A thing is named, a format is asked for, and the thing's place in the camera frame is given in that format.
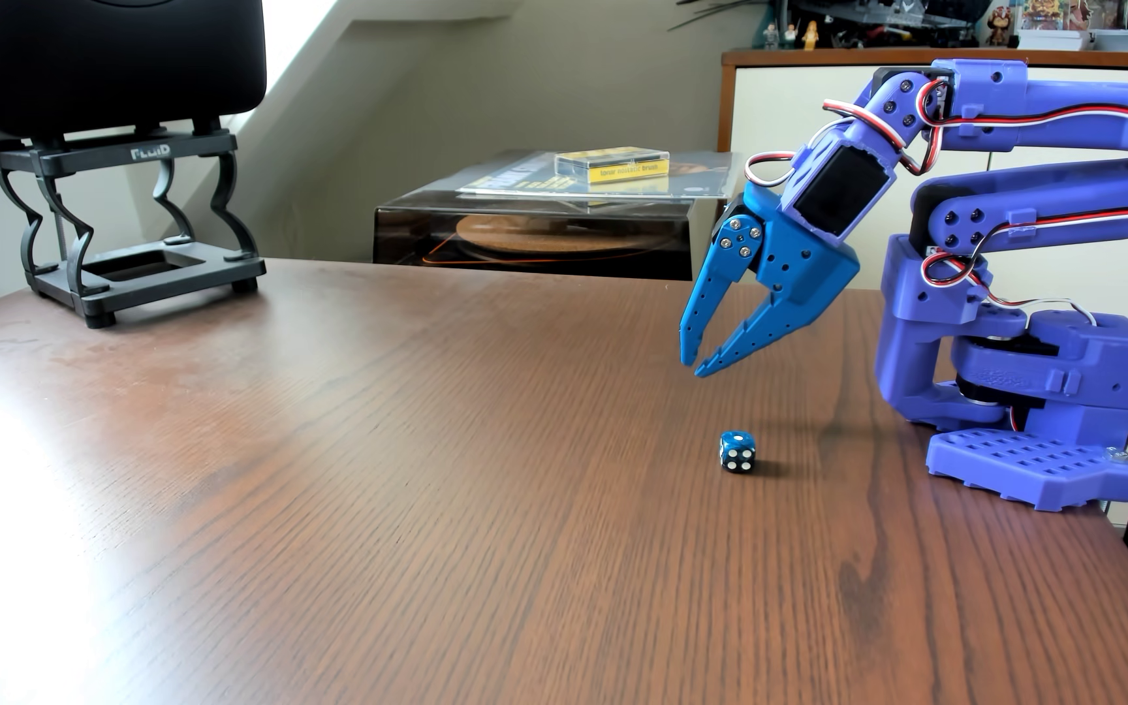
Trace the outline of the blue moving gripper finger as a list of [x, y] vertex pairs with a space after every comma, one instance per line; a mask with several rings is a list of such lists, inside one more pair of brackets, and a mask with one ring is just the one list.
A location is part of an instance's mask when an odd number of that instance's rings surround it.
[[764, 223], [751, 211], [728, 211], [715, 224], [706, 256], [693, 285], [680, 321], [680, 360], [695, 365], [704, 331], [732, 283], [759, 255]]

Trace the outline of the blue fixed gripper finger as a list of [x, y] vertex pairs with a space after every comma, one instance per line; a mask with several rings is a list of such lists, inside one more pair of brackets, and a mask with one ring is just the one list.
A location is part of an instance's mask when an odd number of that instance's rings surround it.
[[707, 359], [696, 365], [696, 377], [710, 377], [770, 346], [792, 332], [807, 328], [838, 298], [835, 287], [812, 292], [800, 287], [775, 287], [732, 335]]

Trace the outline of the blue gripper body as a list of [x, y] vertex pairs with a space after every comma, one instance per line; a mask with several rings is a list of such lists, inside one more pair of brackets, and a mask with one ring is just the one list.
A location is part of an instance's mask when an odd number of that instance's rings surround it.
[[742, 208], [757, 231], [744, 237], [748, 268], [772, 291], [772, 301], [831, 302], [858, 274], [854, 248], [826, 243], [785, 215], [773, 190], [747, 183]]

